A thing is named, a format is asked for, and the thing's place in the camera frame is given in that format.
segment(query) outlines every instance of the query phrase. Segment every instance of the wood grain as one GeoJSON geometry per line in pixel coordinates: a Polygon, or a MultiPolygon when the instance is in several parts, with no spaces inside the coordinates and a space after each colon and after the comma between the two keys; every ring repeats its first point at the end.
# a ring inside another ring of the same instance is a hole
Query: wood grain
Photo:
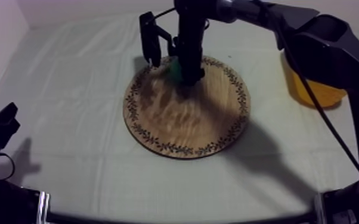
{"type": "Polygon", "coordinates": [[[173,158],[200,158],[223,150],[239,137],[250,113],[241,77],[211,57],[203,57],[205,77],[192,87],[169,79],[171,58],[146,67],[129,84],[123,102],[125,123],[149,150],[173,158]]]}

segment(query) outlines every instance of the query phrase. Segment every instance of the round wooden board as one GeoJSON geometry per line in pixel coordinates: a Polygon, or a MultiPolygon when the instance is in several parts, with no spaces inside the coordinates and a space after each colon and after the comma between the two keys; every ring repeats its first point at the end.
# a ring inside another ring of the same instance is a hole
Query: round wooden board
{"type": "Polygon", "coordinates": [[[171,58],[146,67],[129,84],[123,116],[134,138],[173,158],[200,158],[223,150],[247,125],[250,96],[242,78],[222,62],[203,57],[205,76],[192,87],[168,79],[171,58]]]}

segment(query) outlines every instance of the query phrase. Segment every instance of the white tablecloth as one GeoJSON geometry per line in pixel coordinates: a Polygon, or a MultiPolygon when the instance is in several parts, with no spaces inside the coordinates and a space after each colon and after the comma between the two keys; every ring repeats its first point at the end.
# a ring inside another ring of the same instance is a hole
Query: white tablecloth
{"type": "MultiPolygon", "coordinates": [[[[158,24],[176,35],[178,16],[158,24]]],[[[250,126],[226,151],[179,161],[144,149],[123,122],[124,91],[145,65],[138,14],[30,31],[0,82],[0,109],[14,101],[21,123],[5,149],[12,181],[49,192],[52,211],[172,223],[298,214],[357,180],[319,114],[289,96],[273,33],[211,21],[203,47],[247,84],[250,126]]],[[[348,99],[327,114],[356,156],[348,99]]],[[[0,176],[9,168],[0,158],[0,176]]]]}

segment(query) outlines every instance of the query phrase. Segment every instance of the yellow object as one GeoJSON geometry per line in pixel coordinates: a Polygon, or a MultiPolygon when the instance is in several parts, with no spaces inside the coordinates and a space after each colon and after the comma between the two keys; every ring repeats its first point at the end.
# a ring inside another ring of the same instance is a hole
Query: yellow object
{"type": "MultiPolygon", "coordinates": [[[[301,104],[314,107],[312,99],[303,86],[301,79],[299,78],[298,74],[289,67],[283,54],[281,55],[281,60],[283,62],[284,72],[291,97],[293,97],[301,104]]],[[[346,95],[346,91],[343,89],[336,89],[331,86],[310,80],[308,80],[308,84],[316,96],[317,101],[323,108],[329,108],[337,105],[346,95]]]]}

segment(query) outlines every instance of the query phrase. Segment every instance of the green object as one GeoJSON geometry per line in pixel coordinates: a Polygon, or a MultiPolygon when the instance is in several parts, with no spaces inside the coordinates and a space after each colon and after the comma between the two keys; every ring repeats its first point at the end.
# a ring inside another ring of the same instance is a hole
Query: green object
{"type": "Polygon", "coordinates": [[[182,83],[181,65],[178,61],[178,57],[175,57],[170,65],[170,72],[168,73],[169,79],[175,84],[182,83]]]}

